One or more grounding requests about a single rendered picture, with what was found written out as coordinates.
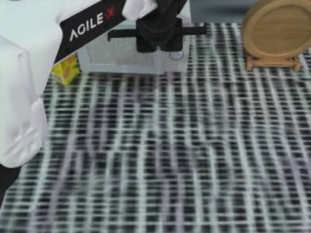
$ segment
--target yellow package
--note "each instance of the yellow package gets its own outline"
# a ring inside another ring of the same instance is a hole
[[[78,76],[80,68],[76,54],[71,55],[64,61],[58,63],[52,68],[53,79],[64,86],[67,86],[71,81]]]

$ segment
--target wooden plate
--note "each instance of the wooden plate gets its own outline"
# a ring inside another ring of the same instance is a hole
[[[311,47],[311,0],[259,0],[242,23],[244,48],[257,58],[291,58]]]

